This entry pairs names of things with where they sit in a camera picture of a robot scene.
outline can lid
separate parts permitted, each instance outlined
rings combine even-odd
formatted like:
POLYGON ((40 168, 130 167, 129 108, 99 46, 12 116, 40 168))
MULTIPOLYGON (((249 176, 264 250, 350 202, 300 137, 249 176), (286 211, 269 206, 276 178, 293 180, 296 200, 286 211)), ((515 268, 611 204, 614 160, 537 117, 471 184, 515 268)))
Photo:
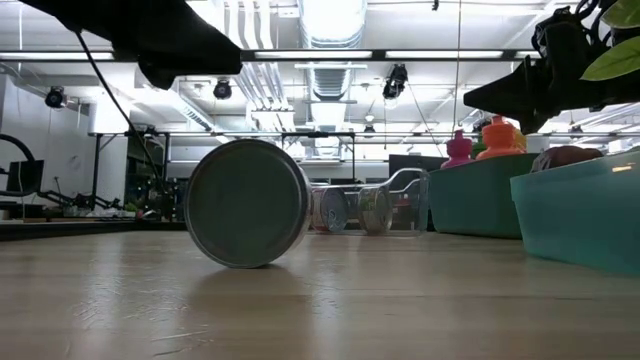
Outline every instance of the can lid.
POLYGON ((244 139, 219 146, 191 175, 185 203, 191 237, 228 267, 266 265, 306 230, 307 184, 300 167, 275 145, 244 139))

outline pink bottle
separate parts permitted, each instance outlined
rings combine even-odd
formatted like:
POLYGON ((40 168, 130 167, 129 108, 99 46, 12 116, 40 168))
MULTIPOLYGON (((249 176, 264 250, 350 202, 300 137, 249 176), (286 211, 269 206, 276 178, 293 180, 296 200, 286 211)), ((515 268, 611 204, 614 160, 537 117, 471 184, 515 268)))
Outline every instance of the pink bottle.
POLYGON ((471 139, 465 139, 462 136, 462 130, 457 130, 455 137, 447 141, 447 154, 449 154, 451 158, 442 164, 440 168, 446 169, 472 162, 471 147, 471 139))

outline clear plastic container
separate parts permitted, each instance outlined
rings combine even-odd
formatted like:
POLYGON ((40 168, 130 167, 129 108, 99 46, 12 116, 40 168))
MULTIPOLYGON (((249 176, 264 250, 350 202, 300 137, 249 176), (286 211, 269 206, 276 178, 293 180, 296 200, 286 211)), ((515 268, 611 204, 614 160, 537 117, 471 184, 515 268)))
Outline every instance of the clear plastic container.
POLYGON ((407 168, 381 184, 312 186, 311 227, 322 233, 384 235, 427 229, 428 174, 407 168))

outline white ceiling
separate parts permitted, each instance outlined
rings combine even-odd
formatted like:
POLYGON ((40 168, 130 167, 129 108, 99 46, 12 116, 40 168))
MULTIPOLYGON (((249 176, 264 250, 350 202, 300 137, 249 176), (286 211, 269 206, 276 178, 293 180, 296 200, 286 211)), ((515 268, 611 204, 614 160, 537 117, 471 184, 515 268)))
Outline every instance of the white ceiling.
MULTIPOLYGON (((441 0, 437 12, 431 10, 431 1, 370 0, 368 5, 363 48, 370 49, 455 49, 458 46, 458 1, 441 0)), ((462 1, 462 23, 460 25, 460 46, 468 49, 530 48, 533 25, 550 16, 557 7, 575 5, 578 0, 464 0, 462 1)), ((207 1, 190 1, 192 7, 201 13, 209 11, 207 1)), ((291 17, 296 12, 295 0, 272 0, 272 37, 278 48, 300 47, 298 18, 291 17)), ((86 34, 85 38, 92 49, 109 49, 108 42, 86 34)), ((16 1, 0 0, 0 51, 2 50, 74 50, 79 51, 77 39, 54 18, 22 5, 16 1)), ((456 78, 460 90, 477 87, 509 74, 511 63, 408 63, 411 88, 399 98, 397 108, 386 110, 382 101, 381 84, 393 63, 366 63, 366 70, 355 71, 349 99, 357 104, 349 105, 347 120, 363 123, 365 115, 371 109, 374 122, 384 122, 385 115, 390 125, 389 131, 408 131, 423 123, 418 106, 431 129, 447 131, 452 128, 452 120, 462 119, 473 109, 462 103, 463 91, 458 93, 457 107, 450 96, 456 89, 456 78)), ((308 117, 307 91, 304 72, 294 69, 291 63, 281 63, 280 72, 285 91, 294 105, 295 122, 303 124, 308 117)), ((165 109, 149 99, 149 94, 140 95, 135 90, 133 64, 102 63, 101 70, 109 82, 127 96, 136 98, 139 103, 147 103, 143 109, 153 109, 148 114, 149 121, 159 124, 176 123, 175 113, 165 109)), ((51 75, 93 75, 88 64, 51 64, 29 63, 23 66, 23 76, 35 72, 40 76, 51 75)), ((198 106, 212 117, 244 116, 246 99, 238 89, 234 89, 231 99, 215 101, 205 94, 199 97, 193 91, 195 84, 215 84, 215 79, 207 76, 185 78, 180 83, 180 91, 190 97, 198 106)), ((75 95, 95 96, 98 88, 78 88, 75 95)), ((205 92, 212 90, 205 87, 205 92)), ((566 112, 552 119, 545 130, 566 131, 571 119, 580 120, 589 117, 587 111, 566 112)), ((616 122, 630 122, 634 118, 614 119, 616 122)), ((610 125, 589 129, 604 130, 610 125)))

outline ceiling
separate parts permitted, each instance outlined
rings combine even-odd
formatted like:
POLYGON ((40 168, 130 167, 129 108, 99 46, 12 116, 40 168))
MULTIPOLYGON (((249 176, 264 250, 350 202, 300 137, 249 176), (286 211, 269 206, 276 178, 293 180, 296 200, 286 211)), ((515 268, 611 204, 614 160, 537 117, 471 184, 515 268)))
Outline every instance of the ceiling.
MULTIPOLYGON (((368 1, 361 47, 456 49, 459 42, 463 49, 529 49, 534 25, 550 16, 554 9, 575 6, 578 0, 464 0, 460 24, 458 1, 440 0, 440 3, 440 9, 432 11, 431 1, 368 1)), ((204 18, 209 16, 212 9, 209 2, 204 0, 189 1, 189 4, 204 18)), ((296 1, 272 0, 271 8, 271 35, 276 48, 301 47, 296 1)), ((240 16, 241 29, 243 23, 243 16, 240 16)), ((85 34, 85 39, 92 50, 110 49, 107 41, 96 36, 85 34)), ((56 19, 20 2, 0 0, 0 52, 15 50, 80 51, 81 48, 75 36, 56 19)), ((365 116, 371 114, 377 129, 386 128, 390 132, 424 131, 425 122, 432 131, 451 131, 454 119, 462 120, 473 111, 462 103, 464 92, 509 74, 517 65, 509 62, 458 64, 455 61, 407 63, 410 87, 400 96, 397 107, 385 109, 381 86, 393 63, 361 64, 367 68, 354 71, 352 86, 347 98, 343 99, 355 102, 347 106, 345 127, 356 127, 356 131, 360 131, 365 116)), ((157 92, 141 88, 136 81, 137 69, 134 64, 102 63, 100 68, 124 98, 139 105, 138 111, 144 114, 146 122, 154 122, 160 127, 172 124, 173 128, 179 128, 179 124, 186 121, 171 106, 163 104, 161 98, 154 100, 157 92)), ((311 120, 309 106, 305 103, 309 98, 305 73, 295 69, 293 63, 280 63, 279 70, 285 93, 293 105, 294 122, 304 125, 311 120)), ((31 86, 43 87, 48 85, 46 81, 39 81, 33 73, 45 79, 52 76, 68 77, 67 87, 71 94, 86 101, 92 101, 102 94, 98 86, 84 83, 75 83, 78 86, 73 86, 73 76, 94 76, 89 64, 24 64, 21 76, 30 79, 31 86)), ((226 121, 229 127, 244 124, 247 100, 237 88, 233 88, 230 99, 216 101, 211 96, 215 82, 216 79, 210 76, 185 77, 180 79, 175 89, 212 119, 222 123, 226 121)), ((586 110, 565 112, 551 119, 543 130, 565 132, 571 120, 579 121, 593 115, 586 110)), ((627 113, 588 131, 611 131, 620 127, 615 125, 617 123, 633 122, 635 113, 627 113)))

